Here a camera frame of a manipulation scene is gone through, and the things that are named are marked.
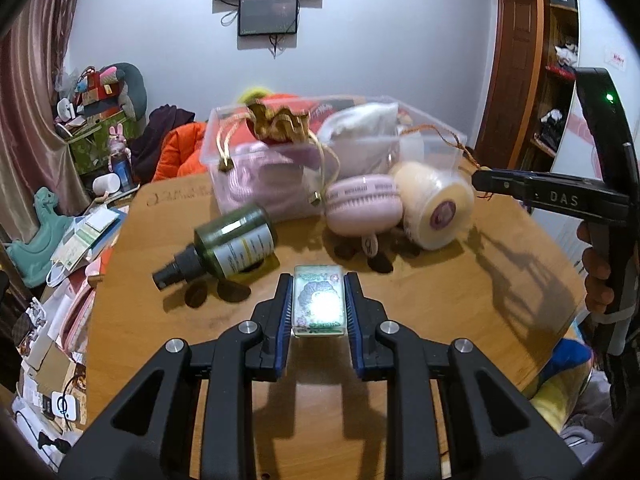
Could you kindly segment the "right hand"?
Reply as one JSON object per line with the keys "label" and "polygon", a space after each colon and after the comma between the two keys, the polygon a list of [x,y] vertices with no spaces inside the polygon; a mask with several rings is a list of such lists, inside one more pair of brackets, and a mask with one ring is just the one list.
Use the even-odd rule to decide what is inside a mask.
{"label": "right hand", "polygon": [[606,281],[610,277],[611,268],[605,258],[602,258],[592,247],[588,224],[583,221],[577,228],[578,240],[588,247],[582,252],[582,265],[587,273],[585,278],[585,304],[589,312],[601,313],[612,304],[614,292]]}

